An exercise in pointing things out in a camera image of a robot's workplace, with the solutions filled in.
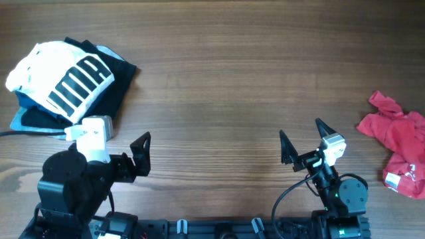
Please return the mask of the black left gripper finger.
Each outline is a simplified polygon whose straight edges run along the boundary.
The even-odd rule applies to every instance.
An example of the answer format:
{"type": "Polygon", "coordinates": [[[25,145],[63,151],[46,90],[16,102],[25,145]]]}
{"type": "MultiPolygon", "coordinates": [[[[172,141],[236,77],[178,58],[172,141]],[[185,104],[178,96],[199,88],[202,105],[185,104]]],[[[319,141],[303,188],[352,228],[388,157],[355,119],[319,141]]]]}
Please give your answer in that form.
{"type": "Polygon", "coordinates": [[[113,138],[113,124],[110,116],[90,116],[79,125],[64,129],[67,141],[75,141],[78,152],[87,161],[109,163],[110,155],[106,142],[113,138]]]}
{"type": "Polygon", "coordinates": [[[130,144],[137,176],[147,177],[151,170],[150,143],[151,134],[147,131],[130,144]]]}

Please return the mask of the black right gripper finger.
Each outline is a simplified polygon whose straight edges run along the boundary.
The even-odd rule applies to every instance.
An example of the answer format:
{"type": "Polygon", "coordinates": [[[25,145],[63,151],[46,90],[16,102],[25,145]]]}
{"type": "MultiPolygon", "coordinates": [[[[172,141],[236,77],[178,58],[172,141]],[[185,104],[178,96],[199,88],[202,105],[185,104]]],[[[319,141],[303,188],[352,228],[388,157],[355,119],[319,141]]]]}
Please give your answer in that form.
{"type": "Polygon", "coordinates": [[[282,163],[288,165],[296,162],[298,159],[298,152],[296,151],[295,147],[282,129],[280,130],[279,134],[281,142],[282,163]]]}
{"type": "Polygon", "coordinates": [[[316,118],[315,123],[321,137],[319,151],[322,152],[325,162],[332,167],[345,152],[345,138],[320,118],[316,118]]]}

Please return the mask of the white t-shirt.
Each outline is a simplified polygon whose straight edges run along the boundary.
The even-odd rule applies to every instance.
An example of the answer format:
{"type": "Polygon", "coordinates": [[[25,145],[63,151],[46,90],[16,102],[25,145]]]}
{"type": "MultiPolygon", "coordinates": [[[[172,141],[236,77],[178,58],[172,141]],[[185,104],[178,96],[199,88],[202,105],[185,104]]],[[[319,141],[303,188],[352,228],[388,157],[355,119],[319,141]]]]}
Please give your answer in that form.
{"type": "Polygon", "coordinates": [[[97,54],[53,41],[36,44],[9,73],[5,86],[77,123],[113,82],[112,71],[97,54]]]}

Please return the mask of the red t-shirt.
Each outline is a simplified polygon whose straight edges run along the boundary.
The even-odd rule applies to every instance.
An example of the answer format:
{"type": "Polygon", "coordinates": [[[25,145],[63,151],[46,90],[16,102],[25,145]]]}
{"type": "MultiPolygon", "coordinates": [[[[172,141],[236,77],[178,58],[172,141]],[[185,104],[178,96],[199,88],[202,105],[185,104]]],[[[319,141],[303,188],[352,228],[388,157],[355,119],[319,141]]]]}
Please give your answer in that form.
{"type": "Polygon", "coordinates": [[[404,113],[402,107],[381,92],[374,92],[369,103],[378,112],[367,114],[357,126],[361,133],[377,139],[392,151],[382,170],[384,185],[408,198],[424,198],[424,116],[404,113]]]}

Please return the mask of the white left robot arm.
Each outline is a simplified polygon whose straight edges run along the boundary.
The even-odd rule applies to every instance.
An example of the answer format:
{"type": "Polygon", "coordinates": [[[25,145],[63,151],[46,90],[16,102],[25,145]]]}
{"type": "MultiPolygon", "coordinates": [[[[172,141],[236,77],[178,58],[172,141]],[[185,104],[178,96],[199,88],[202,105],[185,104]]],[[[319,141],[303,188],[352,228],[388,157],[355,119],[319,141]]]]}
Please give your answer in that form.
{"type": "Polygon", "coordinates": [[[114,183],[133,183],[148,176],[151,134],[130,144],[131,156],[111,155],[106,143],[113,136],[108,116],[84,118],[64,130],[73,145],[51,155],[42,166],[37,185],[40,203],[21,238],[147,238],[138,217],[111,210],[97,211],[105,200],[113,201],[114,183]]]}

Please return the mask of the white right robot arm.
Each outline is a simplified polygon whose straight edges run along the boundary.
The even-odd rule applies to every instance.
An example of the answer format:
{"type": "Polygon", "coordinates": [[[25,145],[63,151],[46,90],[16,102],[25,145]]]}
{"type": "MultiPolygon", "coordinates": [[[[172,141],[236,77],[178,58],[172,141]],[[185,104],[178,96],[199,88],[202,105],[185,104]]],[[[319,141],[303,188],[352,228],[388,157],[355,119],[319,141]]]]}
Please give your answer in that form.
{"type": "Polygon", "coordinates": [[[346,173],[339,175],[336,161],[345,152],[345,138],[324,121],[315,119],[321,137],[320,145],[300,155],[284,131],[280,131],[281,162],[292,165],[293,171],[307,171],[305,179],[286,189],[276,200],[271,221],[278,238],[370,238],[369,219],[364,217],[368,200],[368,183],[362,177],[346,173]],[[323,210],[315,210],[309,218],[276,219],[282,199],[302,184],[319,197],[323,210]]]}

